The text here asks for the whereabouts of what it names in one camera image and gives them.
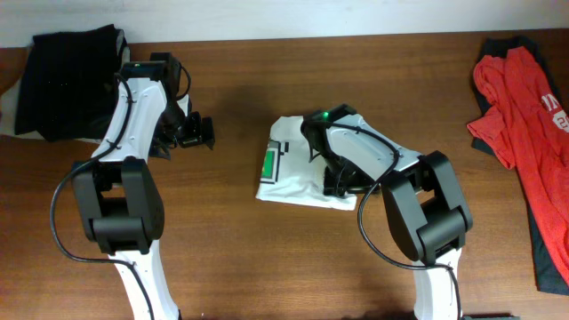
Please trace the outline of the grey folded garment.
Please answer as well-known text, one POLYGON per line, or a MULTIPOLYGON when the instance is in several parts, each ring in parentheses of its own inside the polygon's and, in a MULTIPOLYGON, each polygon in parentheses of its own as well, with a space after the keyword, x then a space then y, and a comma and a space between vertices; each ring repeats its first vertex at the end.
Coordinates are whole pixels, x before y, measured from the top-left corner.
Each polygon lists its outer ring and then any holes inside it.
POLYGON ((131 52, 124 31, 120 28, 116 30, 116 55, 120 63, 124 65, 131 60, 131 52))

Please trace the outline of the white t-shirt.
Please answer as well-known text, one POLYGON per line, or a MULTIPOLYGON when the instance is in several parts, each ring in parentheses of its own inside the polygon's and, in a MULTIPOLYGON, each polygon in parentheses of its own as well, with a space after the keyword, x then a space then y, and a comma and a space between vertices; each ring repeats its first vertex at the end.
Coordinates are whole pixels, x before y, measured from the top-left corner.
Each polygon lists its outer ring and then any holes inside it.
POLYGON ((356 196, 324 194, 326 163, 321 157, 315 160, 309 157, 309 144, 301 134, 302 122, 300 116, 282 116, 272 124, 256 198, 285 204, 354 210, 356 196))

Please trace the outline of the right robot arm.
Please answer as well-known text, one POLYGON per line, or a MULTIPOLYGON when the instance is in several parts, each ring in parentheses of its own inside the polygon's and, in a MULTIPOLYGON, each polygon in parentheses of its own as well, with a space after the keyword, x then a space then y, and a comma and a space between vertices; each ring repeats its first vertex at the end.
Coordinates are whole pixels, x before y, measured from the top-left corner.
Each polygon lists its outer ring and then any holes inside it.
POLYGON ((473 218, 448 157, 396 144, 346 104, 304 116, 301 133, 311 158, 325 160, 325 195, 361 195, 357 225, 366 244, 390 265, 413 272, 414 317, 464 318, 458 265, 473 218), (365 231, 365 205, 375 193, 407 262, 388 257, 365 231))

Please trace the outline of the black folded garment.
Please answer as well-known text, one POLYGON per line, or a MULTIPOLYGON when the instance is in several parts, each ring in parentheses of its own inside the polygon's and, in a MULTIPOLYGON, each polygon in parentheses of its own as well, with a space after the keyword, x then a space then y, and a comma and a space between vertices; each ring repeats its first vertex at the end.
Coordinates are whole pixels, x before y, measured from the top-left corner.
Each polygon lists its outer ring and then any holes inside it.
POLYGON ((20 80, 14 133, 50 142, 104 136, 116 107, 115 73, 130 59, 124 31, 35 35, 20 80))

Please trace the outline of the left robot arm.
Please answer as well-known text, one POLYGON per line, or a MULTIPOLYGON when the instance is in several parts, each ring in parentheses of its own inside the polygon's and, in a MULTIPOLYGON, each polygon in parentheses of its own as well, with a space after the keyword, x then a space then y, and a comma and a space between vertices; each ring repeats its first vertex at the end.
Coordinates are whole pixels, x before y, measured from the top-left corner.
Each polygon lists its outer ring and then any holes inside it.
POLYGON ((170 53, 125 63, 116 74, 116 107, 92 157, 67 176, 86 237, 119 272, 137 319, 179 319, 160 257, 164 204, 151 157, 215 143, 212 119, 193 110, 180 80, 188 71, 170 53))

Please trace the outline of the red t-shirt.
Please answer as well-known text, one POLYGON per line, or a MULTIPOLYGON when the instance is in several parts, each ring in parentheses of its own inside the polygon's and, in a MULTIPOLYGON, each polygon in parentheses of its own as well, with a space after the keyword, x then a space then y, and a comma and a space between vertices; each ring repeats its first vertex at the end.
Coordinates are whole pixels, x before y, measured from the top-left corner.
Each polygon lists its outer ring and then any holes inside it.
POLYGON ((568 117, 541 66, 524 47, 485 55, 473 71, 490 103, 467 125, 508 169, 516 169, 558 273, 568 280, 568 117))

